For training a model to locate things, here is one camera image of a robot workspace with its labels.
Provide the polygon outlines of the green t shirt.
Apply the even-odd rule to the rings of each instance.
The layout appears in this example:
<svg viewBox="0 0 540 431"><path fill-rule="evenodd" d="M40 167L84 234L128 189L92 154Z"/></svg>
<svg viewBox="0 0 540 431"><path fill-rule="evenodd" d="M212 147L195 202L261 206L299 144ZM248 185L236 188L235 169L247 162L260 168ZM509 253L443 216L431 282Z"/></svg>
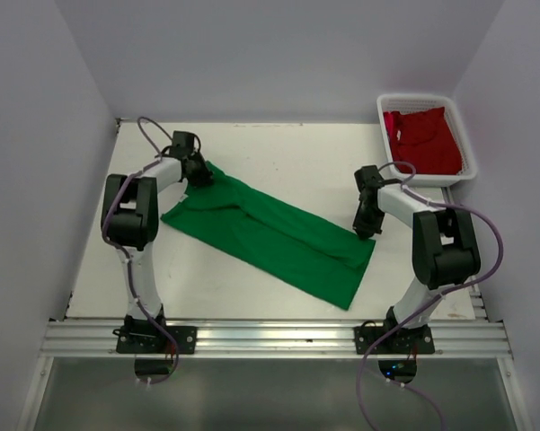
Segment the green t shirt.
<svg viewBox="0 0 540 431"><path fill-rule="evenodd" d="M347 311L375 242L208 167L212 184L188 185L162 222Z"/></svg>

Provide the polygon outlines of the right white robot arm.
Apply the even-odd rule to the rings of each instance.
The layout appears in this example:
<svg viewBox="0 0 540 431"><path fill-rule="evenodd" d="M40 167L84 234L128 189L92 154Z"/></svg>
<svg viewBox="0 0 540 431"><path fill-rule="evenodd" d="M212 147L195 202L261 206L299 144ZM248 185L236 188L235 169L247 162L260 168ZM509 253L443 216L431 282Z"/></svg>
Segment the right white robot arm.
<svg viewBox="0 0 540 431"><path fill-rule="evenodd" d="M414 278L381 324L364 321L354 328L356 351L377 355L433 354L431 314L449 286L463 284L481 269L471 214L463 209L433 206L415 197L398 180L386 180L375 165L354 173L359 206L353 229L366 240L382 232L386 215L412 229Z"/></svg>

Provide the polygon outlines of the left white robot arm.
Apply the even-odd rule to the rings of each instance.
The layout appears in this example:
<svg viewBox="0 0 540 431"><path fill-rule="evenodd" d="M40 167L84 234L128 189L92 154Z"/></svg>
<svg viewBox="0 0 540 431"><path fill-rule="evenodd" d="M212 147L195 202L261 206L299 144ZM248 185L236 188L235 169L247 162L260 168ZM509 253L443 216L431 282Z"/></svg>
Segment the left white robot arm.
<svg viewBox="0 0 540 431"><path fill-rule="evenodd" d="M111 174L102 197L102 239L116 250L128 292L128 310L117 331L121 343L159 352L173 340L157 292L153 244L158 234L158 195L175 183L213 183L199 137L175 131L154 161L130 175Z"/></svg>

